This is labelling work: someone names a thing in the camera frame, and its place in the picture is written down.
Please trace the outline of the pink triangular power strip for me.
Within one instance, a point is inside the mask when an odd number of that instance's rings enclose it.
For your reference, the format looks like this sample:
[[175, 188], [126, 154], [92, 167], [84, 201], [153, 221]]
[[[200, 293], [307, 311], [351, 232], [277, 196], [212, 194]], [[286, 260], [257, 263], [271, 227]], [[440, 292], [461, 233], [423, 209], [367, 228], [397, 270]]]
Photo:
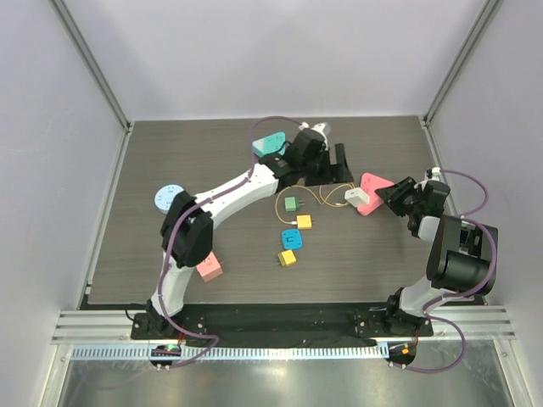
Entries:
[[361, 176], [361, 190], [369, 197], [369, 203], [364, 203], [357, 207], [357, 211], [360, 215], [368, 216], [374, 210], [376, 210], [383, 200], [376, 194], [376, 190], [380, 188], [386, 188], [393, 186], [394, 183], [380, 176], [376, 176], [372, 173], [364, 173]]

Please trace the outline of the white charger plug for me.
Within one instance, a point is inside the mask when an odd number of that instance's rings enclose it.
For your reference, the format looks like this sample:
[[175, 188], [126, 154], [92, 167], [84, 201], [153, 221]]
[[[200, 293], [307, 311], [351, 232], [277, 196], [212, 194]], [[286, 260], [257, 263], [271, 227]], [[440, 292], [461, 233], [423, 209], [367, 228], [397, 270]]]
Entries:
[[362, 205], [367, 205], [370, 203], [369, 195], [364, 192], [360, 187], [355, 187], [347, 190], [344, 193], [344, 200], [354, 208], [358, 208]]

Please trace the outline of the green charger plug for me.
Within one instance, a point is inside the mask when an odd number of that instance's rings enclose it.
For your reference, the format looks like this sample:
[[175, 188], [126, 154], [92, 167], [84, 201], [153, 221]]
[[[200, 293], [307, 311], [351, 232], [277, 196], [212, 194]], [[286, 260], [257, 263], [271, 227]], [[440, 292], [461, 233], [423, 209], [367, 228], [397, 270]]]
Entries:
[[284, 209], [286, 212], [299, 211], [304, 206], [304, 202], [297, 197], [291, 196], [284, 199]]

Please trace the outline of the yellow charger plug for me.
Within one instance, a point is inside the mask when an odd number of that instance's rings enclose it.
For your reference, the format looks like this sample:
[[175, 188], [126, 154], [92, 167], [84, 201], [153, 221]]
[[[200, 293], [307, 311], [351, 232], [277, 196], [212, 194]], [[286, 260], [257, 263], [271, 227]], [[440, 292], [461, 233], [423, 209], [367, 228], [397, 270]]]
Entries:
[[296, 226], [301, 231], [311, 230], [313, 227], [313, 219], [310, 215], [297, 215]]

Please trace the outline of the teal triangular power strip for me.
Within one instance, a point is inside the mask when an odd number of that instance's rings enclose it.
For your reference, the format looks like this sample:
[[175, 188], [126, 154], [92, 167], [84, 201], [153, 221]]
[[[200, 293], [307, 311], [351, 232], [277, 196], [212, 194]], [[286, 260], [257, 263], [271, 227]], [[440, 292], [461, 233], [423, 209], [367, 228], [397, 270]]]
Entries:
[[283, 155], [286, 148], [286, 141], [286, 134], [283, 131], [279, 131], [253, 141], [252, 150], [259, 158], [270, 153]]

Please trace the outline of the blue plug adapter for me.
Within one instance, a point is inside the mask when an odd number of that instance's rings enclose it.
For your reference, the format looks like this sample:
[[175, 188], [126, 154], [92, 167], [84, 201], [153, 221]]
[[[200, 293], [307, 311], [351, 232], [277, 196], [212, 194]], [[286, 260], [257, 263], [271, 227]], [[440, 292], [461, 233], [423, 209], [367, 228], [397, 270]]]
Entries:
[[284, 250], [298, 250], [303, 247], [303, 239], [298, 229], [287, 229], [281, 232]]

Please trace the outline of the yellow plug adapter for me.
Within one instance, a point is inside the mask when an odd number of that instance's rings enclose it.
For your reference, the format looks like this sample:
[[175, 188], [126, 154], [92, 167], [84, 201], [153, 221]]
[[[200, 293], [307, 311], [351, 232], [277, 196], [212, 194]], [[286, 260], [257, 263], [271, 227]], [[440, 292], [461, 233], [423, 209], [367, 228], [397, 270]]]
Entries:
[[287, 268], [295, 265], [297, 262], [295, 253], [293, 250], [283, 250], [276, 257], [276, 263], [282, 268]]

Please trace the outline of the pink cube socket adapter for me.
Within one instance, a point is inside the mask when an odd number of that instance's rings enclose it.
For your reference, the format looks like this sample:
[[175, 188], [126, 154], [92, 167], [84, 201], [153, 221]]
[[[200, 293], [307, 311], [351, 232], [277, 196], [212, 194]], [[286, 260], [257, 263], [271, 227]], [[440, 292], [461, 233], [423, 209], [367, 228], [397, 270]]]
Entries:
[[197, 265], [196, 270], [204, 282], [210, 282], [223, 274], [221, 263], [213, 252]]

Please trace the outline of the light blue round power strip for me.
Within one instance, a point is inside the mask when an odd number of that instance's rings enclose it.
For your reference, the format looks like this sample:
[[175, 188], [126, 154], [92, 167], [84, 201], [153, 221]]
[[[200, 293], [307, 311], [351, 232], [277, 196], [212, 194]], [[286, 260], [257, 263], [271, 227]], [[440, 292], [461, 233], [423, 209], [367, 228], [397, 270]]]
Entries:
[[161, 214], [166, 215], [176, 195], [183, 191], [184, 189], [176, 184], [163, 186], [154, 195], [154, 205], [156, 209]]

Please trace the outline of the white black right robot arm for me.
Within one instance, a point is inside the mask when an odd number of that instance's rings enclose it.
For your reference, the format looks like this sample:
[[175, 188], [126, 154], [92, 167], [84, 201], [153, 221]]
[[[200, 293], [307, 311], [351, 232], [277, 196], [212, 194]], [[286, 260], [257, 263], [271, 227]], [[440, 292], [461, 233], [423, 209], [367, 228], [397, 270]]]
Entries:
[[412, 335], [426, 324], [430, 310], [452, 299], [486, 295], [495, 285], [498, 230], [447, 215], [450, 192], [431, 175], [422, 182], [407, 177], [375, 191], [395, 215], [408, 218], [414, 237], [432, 243], [425, 276], [387, 300], [383, 329], [392, 336]]

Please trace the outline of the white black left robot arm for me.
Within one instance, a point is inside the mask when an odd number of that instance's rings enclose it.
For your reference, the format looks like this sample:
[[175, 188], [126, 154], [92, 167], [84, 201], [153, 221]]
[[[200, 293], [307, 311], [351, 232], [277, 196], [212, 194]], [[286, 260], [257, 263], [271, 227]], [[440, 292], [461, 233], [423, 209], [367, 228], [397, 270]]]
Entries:
[[182, 191], [173, 198], [160, 228], [159, 281], [146, 305], [151, 332], [164, 339], [178, 333], [190, 277], [211, 253], [214, 231], [228, 217], [298, 183], [319, 187], [354, 180], [344, 144], [328, 145], [326, 127], [301, 127], [286, 147], [254, 159], [240, 176], [208, 192], [193, 196]]

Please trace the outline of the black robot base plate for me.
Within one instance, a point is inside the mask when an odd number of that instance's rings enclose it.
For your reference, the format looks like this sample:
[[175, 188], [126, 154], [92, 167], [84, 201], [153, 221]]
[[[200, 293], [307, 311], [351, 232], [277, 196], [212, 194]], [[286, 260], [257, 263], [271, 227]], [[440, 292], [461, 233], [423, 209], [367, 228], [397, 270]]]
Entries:
[[384, 303], [186, 304], [164, 317], [152, 304], [134, 315], [133, 339], [177, 339], [177, 326], [223, 343], [261, 336], [324, 339], [431, 337], [432, 324]]

